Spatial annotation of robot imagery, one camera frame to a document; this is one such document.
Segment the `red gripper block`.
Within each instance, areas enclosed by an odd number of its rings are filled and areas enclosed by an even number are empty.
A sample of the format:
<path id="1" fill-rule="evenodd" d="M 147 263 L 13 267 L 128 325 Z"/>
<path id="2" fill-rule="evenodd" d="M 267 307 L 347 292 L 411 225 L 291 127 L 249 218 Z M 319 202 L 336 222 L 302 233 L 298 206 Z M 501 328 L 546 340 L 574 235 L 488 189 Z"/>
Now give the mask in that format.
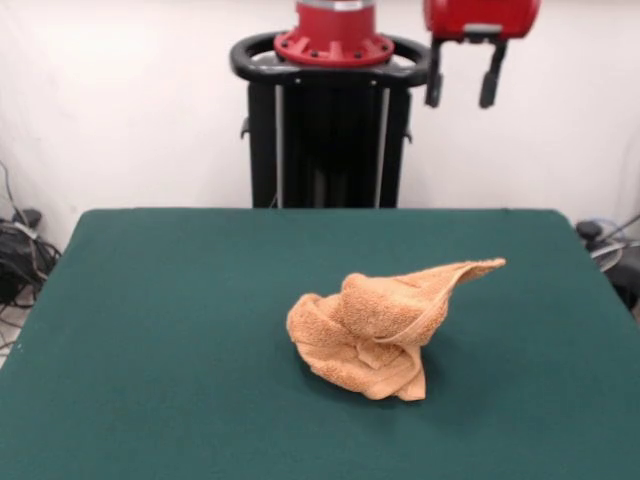
<path id="1" fill-rule="evenodd" d="M 442 47 L 445 41 L 524 38 L 532 29 L 541 2 L 537 0 L 434 0 L 424 1 L 424 18 L 432 34 L 425 103 L 438 107 L 443 75 Z M 488 71 L 480 91 L 479 106 L 495 103 L 507 42 L 495 42 Z"/>

